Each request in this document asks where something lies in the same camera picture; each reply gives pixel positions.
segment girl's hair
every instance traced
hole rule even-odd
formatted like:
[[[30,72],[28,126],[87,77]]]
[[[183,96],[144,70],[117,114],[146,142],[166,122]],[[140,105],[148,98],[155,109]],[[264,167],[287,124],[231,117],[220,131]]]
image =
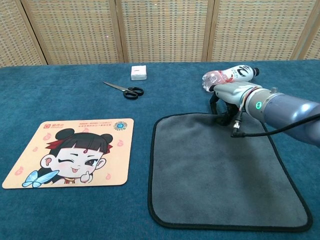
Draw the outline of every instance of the girl's hair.
[[[112,147],[109,143],[113,140],[113,137],[110,134],[97,135],[90,132],[75,133],[75,130],[72,128],[66,128],[57,132],[55,138],[57,141],[48,143],[49,146],[46,147],[47,149],[51,149],[49,154],[54,155],[55,157],[61,149],[72,148],[73,146],[81,149],[99,150],[100,152],[107,154]],[[41,167],[38,170],[38,177],[50,172],[52,172],[51,168]],[[45,182],[45,184],[51,181],[55,183],[61,178],[62,176],[56,175],[51,180]]]

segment scissors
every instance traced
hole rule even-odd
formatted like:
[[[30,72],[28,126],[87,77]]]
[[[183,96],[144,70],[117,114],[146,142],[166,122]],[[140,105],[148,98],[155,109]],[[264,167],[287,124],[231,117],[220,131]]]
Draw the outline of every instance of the scissors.
[[[117,85],[114,85],[114,84],[111,84],[111,83],[105,82],[105,81],[103,83],[107,84],[110,87],[113,87],[115,89],[121,90],[123,92],[123,96],[126,99],[130,99],[130,100],[137,99],[138,96],[142,96],[145,93],[142,88],[137,87],[137,86],[132,86],[132,87],[125,88],[125,87],[117,86]]]

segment cartoon girl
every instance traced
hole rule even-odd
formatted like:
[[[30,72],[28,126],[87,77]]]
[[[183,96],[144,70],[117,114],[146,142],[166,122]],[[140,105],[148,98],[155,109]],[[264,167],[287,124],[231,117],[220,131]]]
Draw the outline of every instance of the cartoon girl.
[[[106,164],[104,154],[110,152],[113,137],[89,132],[75,133],[72,128],[59,131],[56,141],[48,143],[49,154],[41,161],[41,168],[33,171],[22,184],[34,188],[41,184],[87,184],[93,180],[93,172]]]

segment scissors blade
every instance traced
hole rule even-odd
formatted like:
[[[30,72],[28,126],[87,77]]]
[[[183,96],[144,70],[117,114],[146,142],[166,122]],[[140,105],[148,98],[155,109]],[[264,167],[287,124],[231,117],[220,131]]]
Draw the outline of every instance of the scissors blade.
[[[125,87],[118,86],[118,85],[114,85],[114,84],[109,83],[109,82],[106,82],[106,81],[104,81],[103,83],[104,83],[104,84],[107,84],[107,85],[109,85],[110,87],[113,87],[113,88],[115,88],[115,89],[119,89],[119,90],[121,90],[121,91],[128,90],[128,89],[125,88]]]

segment green indicator light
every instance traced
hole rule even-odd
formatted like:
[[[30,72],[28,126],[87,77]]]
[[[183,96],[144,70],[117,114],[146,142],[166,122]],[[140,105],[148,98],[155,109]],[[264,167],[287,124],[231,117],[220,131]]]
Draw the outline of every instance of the green indicator light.
[[[262,107],[262,102],[258,101],[256,104],[255,104],[255,108],[256,109],[260,109]]]

